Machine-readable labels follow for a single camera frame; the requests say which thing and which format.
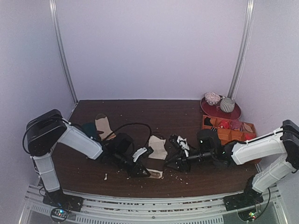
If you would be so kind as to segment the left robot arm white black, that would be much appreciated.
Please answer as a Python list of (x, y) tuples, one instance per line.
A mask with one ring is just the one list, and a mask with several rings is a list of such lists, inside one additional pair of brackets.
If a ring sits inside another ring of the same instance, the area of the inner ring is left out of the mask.
[(51, 149), (57, 143), (64, 144), (92, 160), (106, 156), (126, 170), (130, 177), (150, 176), (140, 158), (151, 155), (153, 153), (151, 147), (144, 146), (131, 157), (127, 157), (125, 153), (134, 143), (129, 135), (118, 133), (112, 139), (98, 140), (65, 120), (59, 110), (53, 109), (27, 124), (22, 147), (34, 161), (36, 171), (46, 192), (49, 193), (49, 200), (57, 207), (63, 207), (67, 203), (67, 196), (61, 192), (62, 188), (51, 157)]

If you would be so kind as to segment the cream white sock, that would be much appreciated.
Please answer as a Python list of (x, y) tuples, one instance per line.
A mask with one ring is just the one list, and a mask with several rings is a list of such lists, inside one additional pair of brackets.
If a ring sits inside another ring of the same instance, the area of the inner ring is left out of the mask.
[(146, 160), (146, 168), (150, 173), (150, 178), (161, 179), (163, 168), (168, 152), (165, 149), (166, 139), (161, 136), (152, 135), (149, 139), (149, 147), (154, 151)]

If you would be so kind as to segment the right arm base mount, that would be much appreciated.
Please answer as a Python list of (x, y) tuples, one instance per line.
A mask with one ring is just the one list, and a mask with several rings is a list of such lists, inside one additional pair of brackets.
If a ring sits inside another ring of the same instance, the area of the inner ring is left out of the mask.
[(247, 188), (240, 194), (225, 196), (223, 198), (227, 211), (238, 210), (263, 202), (262, 193)]

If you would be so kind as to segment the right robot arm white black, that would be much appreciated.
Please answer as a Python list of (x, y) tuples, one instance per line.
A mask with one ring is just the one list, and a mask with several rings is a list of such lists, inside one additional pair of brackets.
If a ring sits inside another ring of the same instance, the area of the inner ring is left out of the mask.
[(190, 172), (193, 161), (212, 160), (217, 166), (230, 167), (280, 155), (264, 171), (248, 179), (239, 197), (244, 206), (251, 205), (268, 187), (299, 169), (299, 127), (289, 119), (273, 132), (247, 141), (232, 140), (223, 145), (218, 133), (215, 128), (199, 130), (197, 148), (191, 147), (181, 136), (171, 135), (169, 141), (176, 153), (165, 165), (179, 172)]

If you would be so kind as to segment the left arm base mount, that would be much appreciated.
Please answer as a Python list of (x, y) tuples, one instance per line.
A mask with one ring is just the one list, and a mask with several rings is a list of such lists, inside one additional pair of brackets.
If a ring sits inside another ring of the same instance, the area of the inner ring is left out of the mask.
[(83, 205), (83, 198), (79, 196), (67, 195), (62, 190), (54, 192), (46, 191), (43, 203), (58, 207), (67, 211), (80, 212)]

